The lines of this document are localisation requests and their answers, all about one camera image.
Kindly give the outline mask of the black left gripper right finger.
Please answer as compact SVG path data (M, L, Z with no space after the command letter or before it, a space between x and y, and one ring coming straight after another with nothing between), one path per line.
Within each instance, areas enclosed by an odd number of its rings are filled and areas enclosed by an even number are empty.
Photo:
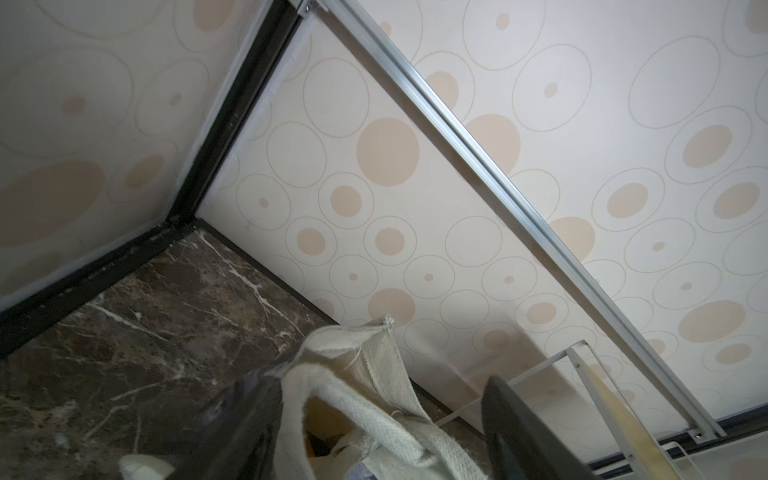
M501 378L488 379L481 415L494 479L594 479L582 463Z

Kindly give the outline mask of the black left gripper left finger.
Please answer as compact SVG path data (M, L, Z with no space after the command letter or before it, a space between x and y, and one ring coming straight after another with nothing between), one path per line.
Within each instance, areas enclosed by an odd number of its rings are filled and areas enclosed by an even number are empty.
M175 435L171 479L273 479L283 410L280 379L243 378L222 390Z

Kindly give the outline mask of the cream canvas grocery bag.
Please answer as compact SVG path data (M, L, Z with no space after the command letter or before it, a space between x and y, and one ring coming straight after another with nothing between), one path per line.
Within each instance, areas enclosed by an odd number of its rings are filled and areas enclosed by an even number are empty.
M270 375L281 382L273 479L483 477L471 455L422 407L393 330L389 316L361 326L323 327L241 378ZM120 477L171 479L171 440L157 455L122 457Z

